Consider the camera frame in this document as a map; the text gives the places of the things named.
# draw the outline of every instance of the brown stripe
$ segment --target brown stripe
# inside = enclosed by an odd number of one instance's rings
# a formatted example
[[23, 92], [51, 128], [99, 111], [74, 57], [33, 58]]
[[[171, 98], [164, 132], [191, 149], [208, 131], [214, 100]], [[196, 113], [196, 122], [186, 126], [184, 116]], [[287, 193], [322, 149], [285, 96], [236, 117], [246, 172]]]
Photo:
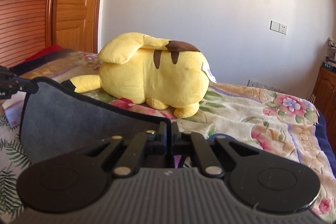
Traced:
[[177, 63], [177, 60], [179, 58], [179, 52], [170, 52], [171, 61], [173, 61], [173, 64], [175, 65]]
[[187, 42], [170, 40], [166, 45], [167, 50], [171, 52], [199, 52], [194, 45], [191, 45]]
[[162, 50], [154, 50], [153, 59], [154, 59], [154, 65], [157, 69], [160, 67], [161, 53]]

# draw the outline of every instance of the white wall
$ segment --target white wall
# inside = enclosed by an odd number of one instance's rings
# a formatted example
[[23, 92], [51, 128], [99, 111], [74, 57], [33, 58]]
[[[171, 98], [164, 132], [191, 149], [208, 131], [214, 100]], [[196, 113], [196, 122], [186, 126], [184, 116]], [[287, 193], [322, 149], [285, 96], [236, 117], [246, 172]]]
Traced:
[[[101, 44], [124, 32], [190, 42], [220, 82], [252, 79], [306, 97], [336, 38], [335, 10], [336, 0], [103, 0]], [[271, 20], [287, 35], [269, 30]]]

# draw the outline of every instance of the plush toy foot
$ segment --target plush toy foot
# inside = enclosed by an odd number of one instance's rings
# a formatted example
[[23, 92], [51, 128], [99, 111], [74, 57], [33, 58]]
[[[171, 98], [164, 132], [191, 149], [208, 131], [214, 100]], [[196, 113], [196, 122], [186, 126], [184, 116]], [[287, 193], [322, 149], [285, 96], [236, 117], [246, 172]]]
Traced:
[[199, 108], [199, 103], [195, 103], [187, 107], [176, 108], [174, 111], [174, 116], [176, 118], [189, 118], [195, 115]]
[[164, 110], [169, 105], [165, 105], [164, 103], [161, 103], [159, 100], [153, 99], [153, 98], [147, 98], [146, 99], [147, 105], [149, 105], [151, 108], [157, 109], [157, 110]]
[[62, 85], [74, 92], [82, 93], [100, 88], [101, 81], [99, 75], [81, 75], [62, 82]]

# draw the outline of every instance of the gray pad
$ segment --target gray pad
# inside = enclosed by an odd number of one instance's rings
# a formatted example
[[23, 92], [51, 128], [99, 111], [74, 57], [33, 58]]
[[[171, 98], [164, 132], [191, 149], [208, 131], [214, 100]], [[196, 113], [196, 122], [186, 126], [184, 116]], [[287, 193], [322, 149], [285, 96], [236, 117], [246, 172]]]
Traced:
[[160, 122], [170, 124], [167, 118], [123, 110], [69, 91], [49, 78], [38, 77], [32, 82], [39, 90], [26, 96], [20, 128], [22, 147], [32, 163], [112, 135], [127, 140], [139, 132], [158, 131]]
[[28, 208], [13, 224], [326, 224], [310, 210], [272, 215], [240, 203], [223, 180], [196, 168], [142, 168], [117, 179], [98, 201], [66, 214]]

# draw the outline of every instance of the wooden wardrobe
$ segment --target wooden wardrobe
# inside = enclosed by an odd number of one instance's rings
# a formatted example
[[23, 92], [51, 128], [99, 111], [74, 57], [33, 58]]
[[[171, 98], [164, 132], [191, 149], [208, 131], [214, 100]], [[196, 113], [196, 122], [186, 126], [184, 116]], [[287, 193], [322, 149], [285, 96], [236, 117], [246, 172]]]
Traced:
[[0, 65], [50, 45], [97, 52], [100, 0], [0, 0]]

